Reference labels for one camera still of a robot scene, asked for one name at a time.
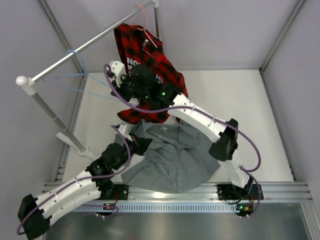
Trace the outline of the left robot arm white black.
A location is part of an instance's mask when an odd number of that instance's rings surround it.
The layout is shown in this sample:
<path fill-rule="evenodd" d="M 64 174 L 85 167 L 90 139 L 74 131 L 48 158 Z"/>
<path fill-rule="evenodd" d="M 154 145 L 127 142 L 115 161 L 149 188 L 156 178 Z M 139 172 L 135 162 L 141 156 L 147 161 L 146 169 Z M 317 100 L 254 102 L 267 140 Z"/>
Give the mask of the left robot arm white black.
<path fill-rule="evenodd" d="M 123 166 L 133 155 L 142 156 L 152 142 L 135 134 L 120 139 L 122 143 L 109 144 L 99 158 L 68 182 L 38 196 L 25 196 L 17 213 L 17 234 L 35 240 L 77 207 L 92 200 L 109 199 L 114 188 L 112 177 L 124 171 Z"/>

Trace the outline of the grey button shirt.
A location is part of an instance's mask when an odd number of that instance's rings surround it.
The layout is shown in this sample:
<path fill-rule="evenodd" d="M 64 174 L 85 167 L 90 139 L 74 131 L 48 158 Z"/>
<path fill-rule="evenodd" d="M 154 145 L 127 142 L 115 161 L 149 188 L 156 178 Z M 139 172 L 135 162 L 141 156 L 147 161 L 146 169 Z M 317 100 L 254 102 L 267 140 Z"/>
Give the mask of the grey button shirt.
<path fill-rule="evenodd" d="M 130 132 L 152 140 L 143 160 L 121 175 L 131 187 L 182 193 L 207 182 L 220 167 L 209 154 L 209 138 L 183 120 L 175 124 L 142 120 Z"/>

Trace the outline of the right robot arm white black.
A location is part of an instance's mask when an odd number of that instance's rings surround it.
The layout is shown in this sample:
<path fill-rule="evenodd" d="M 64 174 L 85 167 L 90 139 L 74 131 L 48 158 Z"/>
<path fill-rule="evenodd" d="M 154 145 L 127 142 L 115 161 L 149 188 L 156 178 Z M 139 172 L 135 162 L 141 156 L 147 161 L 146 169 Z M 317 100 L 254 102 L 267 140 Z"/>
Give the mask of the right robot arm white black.
<path fill-rule="evenodd" d="M 153 123 L 145 119 L 130 123 L 128 136 L 148 140 L 143 160 L 125 171 L 121 178 L 129 186 L 163 193 L 182 193 L 208 181 L 224 166 L 233 184 L 232 192 L 243 199 L 251 193 L 250 177 L 238 160 L 238 122 L 220 120 L 193 104 L 176 86 L 158 83 L 154 72 L 140 64 L 134 68 L 141 84 L 125 74 L 123 63 L 104 66 L 112 94 L 124 104 L 142 97 L 152 106 L 130 105 L 134 113 L 166 114 L 176 124 Z"/>

